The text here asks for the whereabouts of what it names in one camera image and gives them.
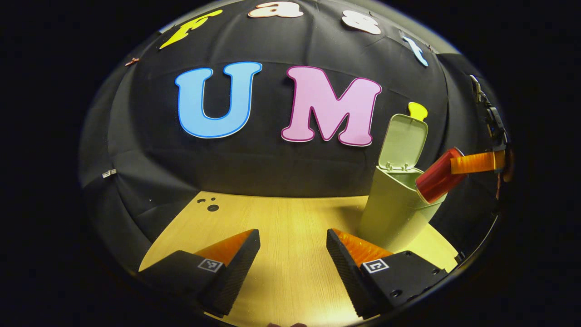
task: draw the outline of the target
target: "light green trash can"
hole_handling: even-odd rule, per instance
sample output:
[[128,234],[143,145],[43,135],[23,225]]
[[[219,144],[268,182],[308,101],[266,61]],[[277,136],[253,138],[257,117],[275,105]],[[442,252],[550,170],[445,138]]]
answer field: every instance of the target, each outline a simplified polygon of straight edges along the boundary
[[404,250],[446,198],[428,204],[415,188],[423,171],[414,166],[427,135],[428,125],[421,120],[397,114],[389,121],[358,235],[390,252]]

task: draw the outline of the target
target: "wooden table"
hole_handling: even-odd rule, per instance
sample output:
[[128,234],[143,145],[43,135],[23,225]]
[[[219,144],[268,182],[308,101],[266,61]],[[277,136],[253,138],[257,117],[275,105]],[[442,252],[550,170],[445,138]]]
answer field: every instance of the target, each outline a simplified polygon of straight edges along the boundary
[[[356,235],[366,201],[367,196],[274,198],[202,191],[153,243],[139,270],[174,251],[194,253],[256,228],[260,250],[223,321],[240,327],[355,324],[362,319],[327,252],[326,239],[329,228]],[[219,209],[209,211],[209,205]],[[430,225],[405,250],[447,271],[456,266],[458,252]]]

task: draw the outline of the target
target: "trash can lid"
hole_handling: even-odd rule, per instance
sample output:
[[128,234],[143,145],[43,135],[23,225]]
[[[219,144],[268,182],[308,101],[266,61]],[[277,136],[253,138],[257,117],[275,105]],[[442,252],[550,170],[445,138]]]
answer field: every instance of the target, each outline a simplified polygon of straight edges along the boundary
[[379,167],[386,170],[410,170],[418,162],[428,136],[428,125],[400,113],[389,120]]

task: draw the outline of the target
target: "red paper cup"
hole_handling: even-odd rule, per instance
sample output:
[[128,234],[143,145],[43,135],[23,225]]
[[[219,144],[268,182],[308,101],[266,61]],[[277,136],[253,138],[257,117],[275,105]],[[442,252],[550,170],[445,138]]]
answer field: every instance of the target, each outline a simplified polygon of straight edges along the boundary
[[422,200],[428,204],[433,203],[467,176],[467,174],[452,175],[450,159],[463,156],[458,148],[449,149],[415,180],[415,189]]

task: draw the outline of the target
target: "letter m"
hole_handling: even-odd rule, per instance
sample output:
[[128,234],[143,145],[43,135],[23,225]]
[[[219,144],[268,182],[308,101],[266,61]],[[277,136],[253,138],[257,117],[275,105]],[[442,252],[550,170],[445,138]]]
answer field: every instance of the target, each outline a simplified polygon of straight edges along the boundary
[[345,130],[339,133],[339,141],[357,147],[371,144],[373,106],[381,93],[378,83],[356,78],[337,99],[322,69],[294,66],[286,74],[295,81],[295,99],[290,125],[281,131],[282,138],[291,142],[312,140],[315,136],[309,126],[312,111],[323,140],[330,140],[347,118]]

